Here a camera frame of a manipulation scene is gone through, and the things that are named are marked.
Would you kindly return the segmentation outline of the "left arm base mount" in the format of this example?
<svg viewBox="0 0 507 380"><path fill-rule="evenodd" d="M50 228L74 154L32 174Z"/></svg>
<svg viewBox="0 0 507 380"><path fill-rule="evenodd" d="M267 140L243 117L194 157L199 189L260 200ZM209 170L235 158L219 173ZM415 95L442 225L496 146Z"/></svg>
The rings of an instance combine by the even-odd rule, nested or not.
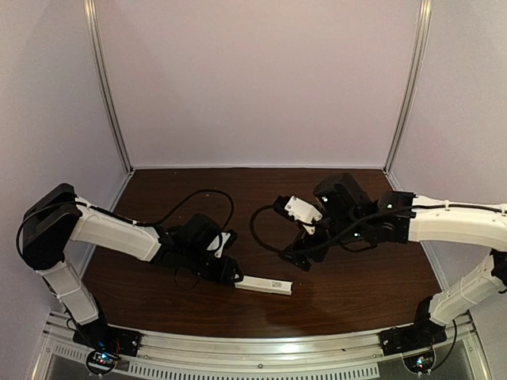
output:
<svg viewBox="0 0 507 380"><path fill-rule="evenodd" d="M86 355L85 366L92 375L110 374L124 357L136 357L142 334L135 330L111 326L77 325L73 341L92 351Z"/></svg>

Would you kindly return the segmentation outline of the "white remote control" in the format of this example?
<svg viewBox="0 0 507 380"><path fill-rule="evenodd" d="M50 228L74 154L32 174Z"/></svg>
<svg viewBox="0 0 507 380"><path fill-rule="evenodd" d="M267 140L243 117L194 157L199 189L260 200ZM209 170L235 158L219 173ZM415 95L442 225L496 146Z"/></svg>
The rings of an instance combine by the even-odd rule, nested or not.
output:
<svg viewBox="0 0 507 380"><path fill-rule="evenodd" d="M244 275L242 281L234 284L235 288L275 295L292 295L292 282L278 279L265 279Z"/></svg>

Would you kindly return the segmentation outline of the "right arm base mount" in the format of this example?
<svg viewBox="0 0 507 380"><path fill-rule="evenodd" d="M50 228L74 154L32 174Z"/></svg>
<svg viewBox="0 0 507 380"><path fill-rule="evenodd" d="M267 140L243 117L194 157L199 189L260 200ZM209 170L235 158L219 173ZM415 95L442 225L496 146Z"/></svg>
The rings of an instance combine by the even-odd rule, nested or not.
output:
<svg viewBox="0 0 507 380"><path fill-rule="evenodd" d="M418 376L430 374L436 366L434 345L447 339L445 327L407 325L378 334L384 356L400 354L405 368Z"/></svg>

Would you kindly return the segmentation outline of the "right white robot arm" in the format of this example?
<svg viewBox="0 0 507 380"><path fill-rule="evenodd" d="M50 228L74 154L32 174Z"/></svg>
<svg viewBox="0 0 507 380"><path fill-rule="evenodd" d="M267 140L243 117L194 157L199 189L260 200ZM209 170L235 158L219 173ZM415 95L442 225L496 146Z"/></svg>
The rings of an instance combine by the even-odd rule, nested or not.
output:
<svg viewBox="0 0 507 380"><path fill-rule="evenodd" d="M504 204L454 203L399 191L373 201L349 173L326 178L314 189L314 197L316 204L296 196L280 196L274 203L277 213L302 230L281 257L304 271L311 262L322 261L330 248L352 250L356 243L373 249L382 243L445 241L490 249L473 271L421 301L412 325L381 332L387 350L440 343L457 316L506 292Z"/></svg>

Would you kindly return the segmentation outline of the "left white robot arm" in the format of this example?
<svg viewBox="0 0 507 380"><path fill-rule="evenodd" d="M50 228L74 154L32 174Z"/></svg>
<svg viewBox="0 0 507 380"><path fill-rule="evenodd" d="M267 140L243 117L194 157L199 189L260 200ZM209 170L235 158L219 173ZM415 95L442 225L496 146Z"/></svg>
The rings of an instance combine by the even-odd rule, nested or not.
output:
<svg viewBox="0 0 507 380"><path fill-rule="evenodd" d="M237 234L207 215L165 228L164 220L139 222L93 205L62 183L29 208L17 229L20 258L37 272L67 309L77 334L104 350L117 340L96 298L66 258L69 241L111 249L163 268L185 268L201 279L231 285L244 275L226 254Z"/></svg>

